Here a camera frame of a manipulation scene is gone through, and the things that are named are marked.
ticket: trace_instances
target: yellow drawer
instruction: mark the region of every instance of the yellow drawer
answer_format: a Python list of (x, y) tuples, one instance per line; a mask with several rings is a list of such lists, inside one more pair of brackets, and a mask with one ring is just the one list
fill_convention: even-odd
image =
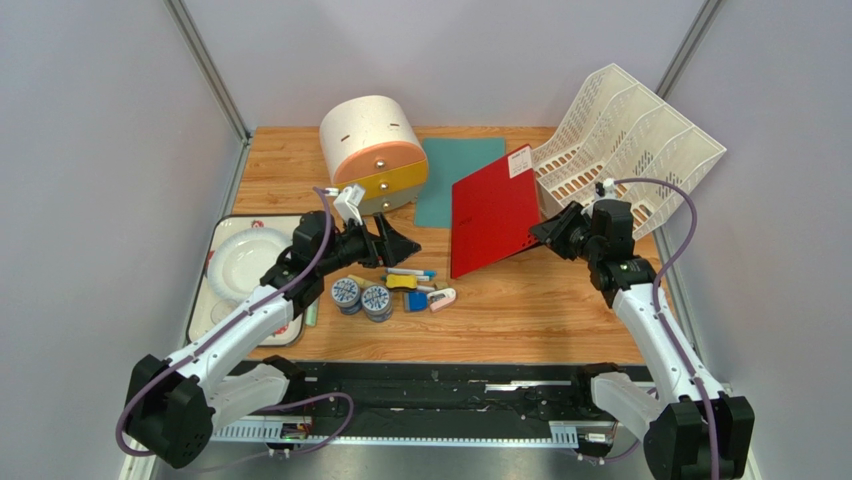
[(358, 183), (367, 190), (367, 193), (364, 194), (364, 199), (366, 200), (405, 190), (416, 185), (422, 185), (426, 183), (427, 178), (429, 178), (429, 163), (423, 160), (404, 167), (370, 175), (369, 177), (356, 178), (350, 182), (335, 184), (334, 186), (343, 189), (347, 185)]

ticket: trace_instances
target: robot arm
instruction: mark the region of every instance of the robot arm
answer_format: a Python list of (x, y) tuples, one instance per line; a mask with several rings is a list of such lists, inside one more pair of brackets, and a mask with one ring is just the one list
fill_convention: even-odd
[[(703, 383), (715, 414), (721, 477), (742, 477), (754, 411), (744, 397), (725, 393), (672, 320), (662, 289), (654, 291), (656, 272), (633, 253), (630, 204), (615, 198), (611, 181), (597, 185), (596, 197), (585, 209), (570, 203), (530, 233), (563, 259), (588, 262), (592, 284), (636, 341), (659, 400), (616, 365), (600, 364), (586, 367), (578, 377), (580, 407), (609, 413), (642, 440), (655, 478), (708, 478), (708, 416), (696, 385)], [(662, 315), (656, 313), (654, 295), (661, 299)]]
[[(356, 262), (367, 268), (392, 267), (420, 251), (419, 244), (396, 232), (381, 214), (374, 216), (379, 235), (368, 232), (356, 208), (362, 195), (359, 186), (340, 192), (334, 203), (344, 219), (344, 230), (334, 228), (322, 252), (325, 212), (302, 215), (293, 245), (281, 253), (243, 304), (168, 358), (148, 355), (140, 360), (130, 378), (126, 421), (120, 425), (123, 432), (181, 468), (201, 453), (216, 430), (298, 396), (304, 372), (280, 357), (268, 358), (238, 377), (225, 377), (264, 338), (301, 315), (322, 294), (325, 275)], [(131, 405), (143, 389), (149, 390)]]

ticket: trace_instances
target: gray floor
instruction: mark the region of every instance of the gray floor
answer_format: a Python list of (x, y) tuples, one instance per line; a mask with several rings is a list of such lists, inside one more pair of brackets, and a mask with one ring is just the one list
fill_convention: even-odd
[[(619, 435), (616, 452), (632, 443)], [(202, 468), (263, 451), (259, 444), (213, 443), (193, 463)], [(329, 446), (290, 460), (260, 458), (204, 475), (163, 465), (161, 480), (292, 478), (298, 480), (453, 480), (453, 479), (652, 479), (639, 449), (621, 463), (596, 467), (550, 449), (472, 447)]]

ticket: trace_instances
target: blue eraser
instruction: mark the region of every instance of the blue eraser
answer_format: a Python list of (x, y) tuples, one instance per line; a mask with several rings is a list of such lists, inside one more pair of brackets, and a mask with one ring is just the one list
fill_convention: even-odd
[(406, 292), (403, 304), (406, 312), (419, 312), (429, 308), (429, 299), (423, 292)]

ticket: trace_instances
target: cylindrical drawer box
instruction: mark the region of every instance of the cylindrical drawer box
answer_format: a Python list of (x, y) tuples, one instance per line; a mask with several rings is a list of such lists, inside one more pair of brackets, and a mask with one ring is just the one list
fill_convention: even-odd
[[(331, 182), (359, 183), (359, 206), (369, 215), (414, 200), (429, 175), (426, 153), (402, 108), (379, 95), (334, 107), (320, 124), (320, 143)], [(393, 201), (382, 199), (393, 198)]]

